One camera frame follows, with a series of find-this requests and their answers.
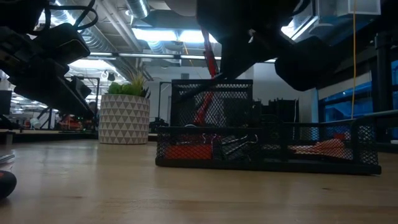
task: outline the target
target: black mesh desk organizer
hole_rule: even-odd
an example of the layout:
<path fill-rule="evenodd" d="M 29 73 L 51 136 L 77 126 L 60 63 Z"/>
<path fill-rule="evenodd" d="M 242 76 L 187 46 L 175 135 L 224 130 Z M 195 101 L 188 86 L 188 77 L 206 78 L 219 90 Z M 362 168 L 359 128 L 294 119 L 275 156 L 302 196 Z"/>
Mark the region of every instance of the black mesh desk organizer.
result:
<path fill-rule="evenodd" d="M 261 128 L 159 128 L 156 164 L 166 167 L 381 174 L 377 128 L 398 127 L 398 112 L 334 123 Z"/>
<path fill-rule="evenodd" d="M 172 101 L 179 96 L 212 80 L 172 80 Z M 200 106 L 210 93 L 211 103 L 205 113 L 205 126 L 239 127 L 248 124 L 252 106 L 252 80 L 223 80 L 193 98 L 173 103 L 171 126 L 195 124 Z"/>

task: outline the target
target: ceiling duct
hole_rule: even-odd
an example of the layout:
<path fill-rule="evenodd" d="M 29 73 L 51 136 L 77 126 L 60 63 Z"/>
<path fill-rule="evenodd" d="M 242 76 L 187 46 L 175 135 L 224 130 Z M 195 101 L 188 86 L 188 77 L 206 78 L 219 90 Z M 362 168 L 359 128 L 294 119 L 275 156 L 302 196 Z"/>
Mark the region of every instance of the ceiling duct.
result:
<path fill-rule="evenodd" d="M 126 0 L 126 3 L 134 18 L 143 19 L 149 15 L 150 9 L 147 0 Z"/>
<path fill-rule="evenodd" d="M 70 6 L 75 5 L 75 2 L 73 0 L 57 0 L 57 4 L 62 6 Z M 80 16 L 81 11 L 52 10 L 51 14 L 54 18 L 56 18 L 58 23 L 73 23 L 71 20 L 76 20 L 77 17 Z M 89 22 L 91 22 L 91 20 L 87 17 L 83 20 L 84 24 Z M 117 49 L 109 42 L 109 40 L 96 26 L 92 26 L 83 30 L 81 35 L 92 52 L 117 52 Z M 130 74 L 137 74 L 137 69 L 129 64 L 126 59 L 117 58 L 116 60 L 109 61 L 109 63 L 113 64 L 116 69 L 119 70 L 120 74 L 128 81 L 132 81 Z"/>
<path fill-rule="evenodd" d="M 162 41 L 148 41 L 149 48 L 154 54 L 176 54 L 174 51 L 167 49 Z M 181 66 L 180 59 L 164 59 L 173 64 L 179 64 Z"/>

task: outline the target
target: wooden tabletop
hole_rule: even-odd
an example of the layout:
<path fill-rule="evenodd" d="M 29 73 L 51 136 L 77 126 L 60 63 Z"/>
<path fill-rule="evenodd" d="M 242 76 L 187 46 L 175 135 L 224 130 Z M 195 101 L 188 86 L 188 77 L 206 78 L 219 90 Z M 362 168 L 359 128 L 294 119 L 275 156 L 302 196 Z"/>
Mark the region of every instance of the wooden tabletop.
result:
<path fill-rule="evenodd" d="M 11 147 L 18 185 L 0 203 L 4 224 L 398 220 L 394 154 L 380 155 L 381 176 L 353 176 L 156 167 L 154 143 L 65 141 Z"/>

